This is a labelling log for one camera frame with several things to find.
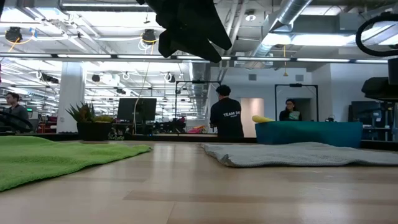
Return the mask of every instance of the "plant pot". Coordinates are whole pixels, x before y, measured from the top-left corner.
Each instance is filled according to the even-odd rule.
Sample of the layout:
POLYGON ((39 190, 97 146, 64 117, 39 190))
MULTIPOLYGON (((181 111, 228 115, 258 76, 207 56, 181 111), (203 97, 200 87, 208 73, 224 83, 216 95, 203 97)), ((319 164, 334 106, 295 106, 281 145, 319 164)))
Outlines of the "plant pot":
POLYGON ((77 123, 79 137, 83 141, 106 141, 111 128, 111 123, 77 123))

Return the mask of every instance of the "dark fabric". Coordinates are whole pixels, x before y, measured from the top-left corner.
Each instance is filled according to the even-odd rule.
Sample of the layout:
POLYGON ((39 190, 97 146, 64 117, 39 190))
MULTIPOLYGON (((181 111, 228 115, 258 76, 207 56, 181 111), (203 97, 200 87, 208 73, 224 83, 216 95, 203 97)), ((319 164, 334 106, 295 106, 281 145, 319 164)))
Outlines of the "dark fabric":
MULTIPOLYGON (((15 115, 15 116, 25 119, 25 120, 29 120, 29 115, 27 114, 26 108, 24 108, 21 105, 17 105, 14 109, 12 109, 11 107, 8 109, 5 109, 4 112, 15 115)), ((9 118, 9 120, 10 120, 10 122, 12 122, 20 127, 26 128, 26 124, 22 121, 19 121, 18 119, 9 118)))
POLYGON ((241 104, 224 98, 211 107, 210 122, 217 126, 218 137, 243 138, 241 104))
POLYGON ((301 113, 298 116, 298 119, 292 119, 290 117, 290 111, 287 110, 281 111, 279 114, 279 121, 302 121, 302 120, 303 118, 301 116, 301 113))

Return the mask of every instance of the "column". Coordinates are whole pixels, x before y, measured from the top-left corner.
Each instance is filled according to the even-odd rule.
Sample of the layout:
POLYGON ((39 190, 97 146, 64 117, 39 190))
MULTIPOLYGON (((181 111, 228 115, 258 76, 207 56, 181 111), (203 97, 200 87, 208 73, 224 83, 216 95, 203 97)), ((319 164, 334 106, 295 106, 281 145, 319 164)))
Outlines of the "column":
POLYGON ((80 62, 63 62, 60 101, 58 106, 57 133, 77 132, 76 121, 66 109, 76 107, 85 100, 86 71, 80 62))

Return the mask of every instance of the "computer monitor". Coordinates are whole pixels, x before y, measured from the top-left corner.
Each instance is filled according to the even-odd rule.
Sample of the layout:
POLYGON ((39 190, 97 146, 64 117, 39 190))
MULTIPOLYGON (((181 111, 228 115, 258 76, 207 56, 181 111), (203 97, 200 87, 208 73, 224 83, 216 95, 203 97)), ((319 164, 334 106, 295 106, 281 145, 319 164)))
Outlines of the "computer monitor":
MULTIPOLYGON (((130 120, 134 119, 134 105, 137 98, 121 98, 119 100, 118 119, 130 120)), ((136 108, 136 122, 154 121, 156 113, 156 99, 140 98, 136 108)))
POLYGON ((353 119, 363 124, 372 124, 382 118, 381 104, 377 101, 353 101, 353 119))

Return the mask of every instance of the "doorway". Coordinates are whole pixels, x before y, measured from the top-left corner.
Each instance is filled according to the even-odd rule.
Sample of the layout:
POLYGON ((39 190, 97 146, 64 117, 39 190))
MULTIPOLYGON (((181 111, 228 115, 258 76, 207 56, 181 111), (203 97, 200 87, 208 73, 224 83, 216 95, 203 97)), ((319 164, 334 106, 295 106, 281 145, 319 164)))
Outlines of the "doorway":
POLYGON ((264 115, 264 99, 262 98, 241 98, 241 119, 245 138, 255 138, 255 122, 251 119, 254 115, 264 115))
POLYGON ((313 120, 311 98, 293 98, 293 100, 296 102, 296 108, 301 112, 303 121, 313 120))

